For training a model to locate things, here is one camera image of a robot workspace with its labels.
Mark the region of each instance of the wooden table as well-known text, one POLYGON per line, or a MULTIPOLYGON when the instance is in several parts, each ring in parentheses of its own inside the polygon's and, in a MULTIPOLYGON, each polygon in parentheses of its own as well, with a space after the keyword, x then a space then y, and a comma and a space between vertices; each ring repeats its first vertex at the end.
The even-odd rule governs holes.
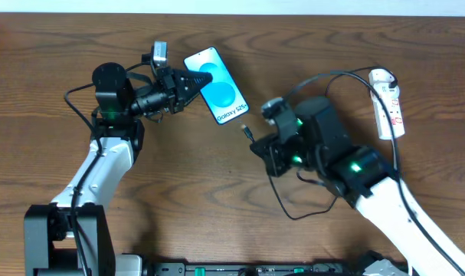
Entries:
MULTIPOLYGON (((241 119, 256 137, 273 131, 260 105, 305 78, 373 64, 390 68, 401 87, 404 178, 465 251, 465 18, 0 14, 0 274, 23 273, 24 213, 50 202, 87 154, 89 130, 63 92, 89 83, 104 62, 139 62, 155 40, 169 43, 170 64, 178 68, 214 45, 251 105, 241 119)), ((325 85, 309 85, 293 101, 320 95, 325 85)), ((330 95, 354 140, 390 158, 366 89, 346 78, 330 95)), ((97 105, 91 89, 73 99, 87 115, 97 105)), ((106 215, 116 252, 190 262, 299 262, 353 261, 373 249, 402 260, 343 201, 325 215, 291 222, 240 124, 218 126, 201 98, 159 125, 144 124, 143 151, 106 215)), ((276 184, 294 215, 323 209, 332 198, 293 172, 276 184)))

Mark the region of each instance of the power strip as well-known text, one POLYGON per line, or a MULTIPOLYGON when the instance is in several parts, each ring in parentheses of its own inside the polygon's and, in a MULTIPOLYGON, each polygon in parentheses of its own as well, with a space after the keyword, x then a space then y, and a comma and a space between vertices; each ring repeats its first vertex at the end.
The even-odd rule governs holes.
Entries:
MULTIPOLYGON (((390 88, 389 84, 394 81, 394 77, 384 69, 375 69, 368 75, 370 84, 375 88, 378 95, 384 102, 389 112, 392 127, 394 128, 395 138, 404 135, 404 123, 402 122, 401 105, 399 103, 399 86, 390 88)), ((392 138, 391 129, 385 118, 385 112, 377 98, 370 93, 375 109, 375 120, 377 121, 378 137, 382 140, 390 140, 392 138)))

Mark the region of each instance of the white background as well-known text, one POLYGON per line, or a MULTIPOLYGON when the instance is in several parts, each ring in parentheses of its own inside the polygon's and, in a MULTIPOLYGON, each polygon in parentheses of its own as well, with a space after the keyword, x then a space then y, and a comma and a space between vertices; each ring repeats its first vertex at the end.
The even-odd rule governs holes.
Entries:
POLYGON ((0 12, 465 16, 465 0, 0 0, 0 12))

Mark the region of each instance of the blue circle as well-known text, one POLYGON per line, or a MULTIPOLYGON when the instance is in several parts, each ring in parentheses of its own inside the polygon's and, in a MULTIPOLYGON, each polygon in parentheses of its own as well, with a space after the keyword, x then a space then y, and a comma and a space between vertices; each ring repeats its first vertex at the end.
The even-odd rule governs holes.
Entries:
POLYGON ((220 69, 217 65, 212 64, 212 63, 206 63, 203 64, 200 67, 200 72, 207 72, 210 73, 213 77, 212 83, 217 83, 217 82, 222 82, 225 81, 226 74, 224 73, 224 70, 220 69))
POLYGON ((235 100, 234 88, 225 82, 207 84, 201 89, 203 98, 212 102, 217 107, 228 107, 235 100))

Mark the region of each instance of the green component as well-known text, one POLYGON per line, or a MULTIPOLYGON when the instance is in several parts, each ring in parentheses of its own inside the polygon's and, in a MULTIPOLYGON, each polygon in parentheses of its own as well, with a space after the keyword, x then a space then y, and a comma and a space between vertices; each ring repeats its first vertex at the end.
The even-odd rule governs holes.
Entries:
POLYGON ((360 167, 357 163, 352 163, 350 166, 353 172, 358 173, 362 171, 362 167, 360 167))
POLYGON ((295 163, 301 163, 301 162, 302 162, 302 158, 300 158, 300 156, 293 156, 293 157, 292 157, 292 161, 294 161, 295 163))
POLYGON ((195 268, 195 276, 205 276, 204 268, 195 268))

